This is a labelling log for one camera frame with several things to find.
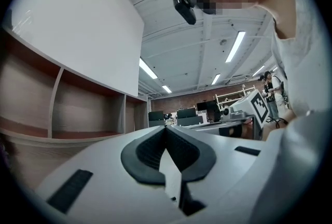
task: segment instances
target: fluorescent light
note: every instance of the fluorescent light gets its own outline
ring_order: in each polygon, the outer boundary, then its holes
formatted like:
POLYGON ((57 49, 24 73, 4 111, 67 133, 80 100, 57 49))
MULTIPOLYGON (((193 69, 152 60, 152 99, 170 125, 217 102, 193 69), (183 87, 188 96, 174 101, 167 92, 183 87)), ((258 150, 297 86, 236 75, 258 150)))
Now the fluorescent light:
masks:
POLYGON ((219 78, 220 74, 216 75, 216 77, 214 78, 214 81, 212 82, 212 85, 216 84, 218 78, 219 78))
POLYGON ((236 40, 234 42, 234 45, 233 45, 233 47, 232 47, 232 49, 231 49, 231 51, 228 55, 226 63, 229 63, 230 61, 232 61, 234 55, 236 54, 236 52, 237 52, 237 50, 238 50, 238 48, 239 48, 239 46, 240 46, 240 44, 243 40, 244 35, 245 35, 245 31, 239 31, 238 32, 237 38, 236 38, 236 40))
POLYGON ((140 68, 143 69, 152 79, 158 78, 157 75, 144 63, 144 61, 140 58, 140 68))
POLYGON ((256 73, 253 74, 253 76, 257 75, 258 72, 261 71, 264 67, 265 67, 265 65, 263 65, 259 70, 257 70, 256 73))
POLYGON ((162 86, 168 93, 172 93, 172 91, 167 86, 162 86))

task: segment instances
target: white metal frame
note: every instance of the white metal frame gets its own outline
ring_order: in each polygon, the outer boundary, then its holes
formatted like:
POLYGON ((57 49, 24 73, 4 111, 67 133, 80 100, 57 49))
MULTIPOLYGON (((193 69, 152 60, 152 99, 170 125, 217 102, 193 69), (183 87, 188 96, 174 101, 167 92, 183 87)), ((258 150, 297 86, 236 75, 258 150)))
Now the white metal frame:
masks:
POLYGON ((228 103, 236 102, 236 101, 238 101, 239 99, 241 99, 241 98, 237 98, 237 99, 229 100, 229 101, 226 101, 226 102, 219 102, 219 99, 220 99, 220 98, 222 98, 222 97, 227 97, 227 96, 232 96, 232 95, 236 95, 236 94, 241 94, 241 93, 243 93, 244 96, 246 96, 246 95, 247 95, 247 91, 255 90, 255 89, 256 89, 256 88, 255 88, 255 85, 253 85, 252 88, 248 88, 248 89, 242 88, 242 90, 239 90, 239 91, 236 91, 236 92, 232 92, 232 93, 223 94, 223 95, 220 95, 220 96, 218 96, 218 95, 216 94, 216 100, 217 100, 217 104, 218 104, 219 110, 223 110, 223 108, 224 108, 223 105, 224 105, 224 104, 228 104, 228 103))

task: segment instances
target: ceiling vent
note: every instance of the ceiling vent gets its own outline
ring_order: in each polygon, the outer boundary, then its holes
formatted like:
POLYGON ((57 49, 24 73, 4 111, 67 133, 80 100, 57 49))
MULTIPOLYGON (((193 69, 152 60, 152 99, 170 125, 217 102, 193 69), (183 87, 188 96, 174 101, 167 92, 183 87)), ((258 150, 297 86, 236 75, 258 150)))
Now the ceiling vent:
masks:
POLYGON ((247 76, 234 76, 226 82, 226 85, 240 84, 245 82, 247 79, 247 76))

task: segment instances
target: person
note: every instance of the person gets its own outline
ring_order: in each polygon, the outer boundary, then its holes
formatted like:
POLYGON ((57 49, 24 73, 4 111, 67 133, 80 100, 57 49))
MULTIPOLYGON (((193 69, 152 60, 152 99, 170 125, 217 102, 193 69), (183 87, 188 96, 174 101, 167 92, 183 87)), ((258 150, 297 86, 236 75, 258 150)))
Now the person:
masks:
POLYGON ((275 102, 273 85, 272 85, 272 75, 269 71, 266 71, 263 76, 260 77, 264 80, 264 97, 266 97, 267 106, 270 111, 270 117, 277 119, 279 117, 278 108, 275 102))
POLYGON ((284 88, 284 82, 276 74, 272 74, 272 89, 269 89, 269 92, 274 93, 275 103, 278 108, 279 116, 284 116, 288 110, 286 106, 286 97, 287 94, 284 88))
MULTIPOLYGON (((205 13, 223 9, 260 7, 272 15, 272 55, 287 83, 286 125, 309 111, 330 109, 331 53, 328 32, 313 0, 191 0, 205 13)), ((263 140, 276 125, 263 128, 263 140)))

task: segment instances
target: white ceiling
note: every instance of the white ceiling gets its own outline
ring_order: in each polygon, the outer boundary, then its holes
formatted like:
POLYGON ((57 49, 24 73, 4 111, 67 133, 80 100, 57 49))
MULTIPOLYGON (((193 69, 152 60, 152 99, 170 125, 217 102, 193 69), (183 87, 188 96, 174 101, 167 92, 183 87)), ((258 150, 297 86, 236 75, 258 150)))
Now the white ceiling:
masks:
POLYGON ((271 58, 271 16, 263 9, 227 9, 222 16, 203 15, 195 9, 197 22, 189 25, 176 12, 172 0, 130 0, 145 22, 141 57, 156 73, 151 79, 143 70, 139 74, 139 93, 152 98, 210 89, 216 74, 221 74, 215 87, 239 75, 249 75, 263 64, 273 69, 271 58), (245 38, 230 63, 225 60, 237 31, 245 38))

